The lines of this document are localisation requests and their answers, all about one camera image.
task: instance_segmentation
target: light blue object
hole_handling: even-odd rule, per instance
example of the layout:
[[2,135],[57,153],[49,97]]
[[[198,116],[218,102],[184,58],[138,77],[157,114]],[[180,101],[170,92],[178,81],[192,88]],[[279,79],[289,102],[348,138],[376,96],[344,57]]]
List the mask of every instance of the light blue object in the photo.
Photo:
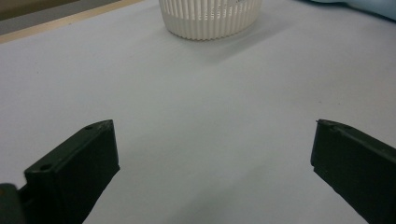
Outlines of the light blue object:
[[344,2],[352,7],[371,11],[396,21],[396,0],[312,0],[320,3]]

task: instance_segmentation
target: screw hole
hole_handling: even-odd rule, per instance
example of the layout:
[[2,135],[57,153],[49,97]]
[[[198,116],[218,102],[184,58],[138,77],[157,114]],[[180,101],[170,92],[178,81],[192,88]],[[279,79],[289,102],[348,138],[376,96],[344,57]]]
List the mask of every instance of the screw hole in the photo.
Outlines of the screw hole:
[[51,165],[51,164],[45,164],[45,165],[42,165],[42,166],[40,167],[40,171],[46,171],[46,170],[49,170],[51,167],[52,167],[52,165]]

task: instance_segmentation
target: white plastic container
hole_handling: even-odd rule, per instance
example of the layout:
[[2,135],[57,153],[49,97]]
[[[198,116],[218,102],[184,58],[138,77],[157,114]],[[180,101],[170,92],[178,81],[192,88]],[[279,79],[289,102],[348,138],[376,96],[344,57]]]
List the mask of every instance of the white plastic container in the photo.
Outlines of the white plastic container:
[[194,40],[244,30],[257,19],[261,5],[262,0],[160,0],[166,28]]

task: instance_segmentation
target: table surface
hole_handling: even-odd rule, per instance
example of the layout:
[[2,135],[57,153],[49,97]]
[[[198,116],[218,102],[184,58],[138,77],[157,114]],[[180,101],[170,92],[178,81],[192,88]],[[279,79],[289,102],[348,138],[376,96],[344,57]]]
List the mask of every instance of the table surface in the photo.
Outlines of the table surface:
[[146,0],[0,45],[0,181],[114,119],[120,172],[89,223],[362,224],[309,163],[316,120],[396,146],[396,26],[264,0],[246,31],[194,42]]

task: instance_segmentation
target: white table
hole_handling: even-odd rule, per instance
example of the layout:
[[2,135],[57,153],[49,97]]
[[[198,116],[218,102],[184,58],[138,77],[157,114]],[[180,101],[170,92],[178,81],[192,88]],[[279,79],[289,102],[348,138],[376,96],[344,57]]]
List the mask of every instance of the white table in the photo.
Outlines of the white table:
[[396,146],[396,26],[264,0],[245,32],[171,35],[158,2],[0,45],[0,181],[114,119],[120,172],[86,224],[362,224],[309,163],[317,119]]

